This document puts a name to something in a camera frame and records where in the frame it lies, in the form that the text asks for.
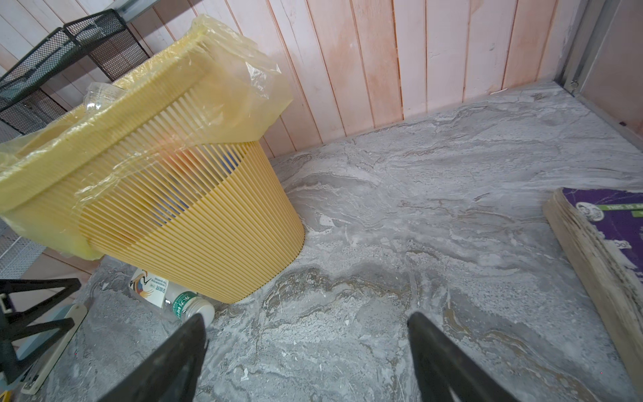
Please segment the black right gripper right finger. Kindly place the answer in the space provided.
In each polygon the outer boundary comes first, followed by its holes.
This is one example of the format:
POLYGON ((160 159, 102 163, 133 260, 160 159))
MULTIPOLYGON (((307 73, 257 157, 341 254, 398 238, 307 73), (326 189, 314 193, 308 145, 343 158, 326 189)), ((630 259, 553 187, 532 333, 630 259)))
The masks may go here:
POLYGON ((514 401, 516 398, 482 370, 427 316, 407 321, 415 378, 423 401, 514 401))

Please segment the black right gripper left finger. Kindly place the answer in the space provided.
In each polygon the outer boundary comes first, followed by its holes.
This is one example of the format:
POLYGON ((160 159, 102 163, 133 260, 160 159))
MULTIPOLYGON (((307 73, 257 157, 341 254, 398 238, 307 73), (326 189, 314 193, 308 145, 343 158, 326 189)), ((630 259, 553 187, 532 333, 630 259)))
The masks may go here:
POLYGON ((192 401, 208 340, 203 316, 184 323, 103 401, 192 401))

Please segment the crane label clear bottle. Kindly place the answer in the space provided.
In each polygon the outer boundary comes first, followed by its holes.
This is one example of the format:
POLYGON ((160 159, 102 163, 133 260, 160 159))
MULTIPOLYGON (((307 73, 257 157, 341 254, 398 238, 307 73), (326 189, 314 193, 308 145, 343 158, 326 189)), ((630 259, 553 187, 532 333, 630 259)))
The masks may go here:
POLYGON ((210 301, 197 292, 143 269, 135 269, 129 288, 135 298, 167 318, 185 323, 200 315, 206 328, 214 321, 215 308, 210 301))

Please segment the blue label clear bottle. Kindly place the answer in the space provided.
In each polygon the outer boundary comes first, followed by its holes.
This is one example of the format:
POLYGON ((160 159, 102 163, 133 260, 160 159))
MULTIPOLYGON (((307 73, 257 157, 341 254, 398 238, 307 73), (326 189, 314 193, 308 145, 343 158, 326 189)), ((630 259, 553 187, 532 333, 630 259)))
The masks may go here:
POLYGON ((99 112, 109 107, 126 93, 122 88, 102 82, 93 82, 88 86, 84 97, 87 112, 99 112))

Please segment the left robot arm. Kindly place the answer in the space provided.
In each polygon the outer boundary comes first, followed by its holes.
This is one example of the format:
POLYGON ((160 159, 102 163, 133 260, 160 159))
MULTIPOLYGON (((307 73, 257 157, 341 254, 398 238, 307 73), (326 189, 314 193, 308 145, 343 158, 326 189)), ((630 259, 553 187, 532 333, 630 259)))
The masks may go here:
POLYGON ((4 375, 8 384, 17 380, 56 342, 70 333, 75 325, 72 318, 60 318, 47 323, 35 323, 34 321, 78 290, 80 290, 80 281, 76 278, 1 281, 1 374, 4 375), (11 300, 13 294, 43 289, 58 289, 59 291, 25 311, 18 311, 13 305, 11 300), (13 348, 13 342, 40 334, 47 334, 49 337, 35 351, 20 358, 13 348))

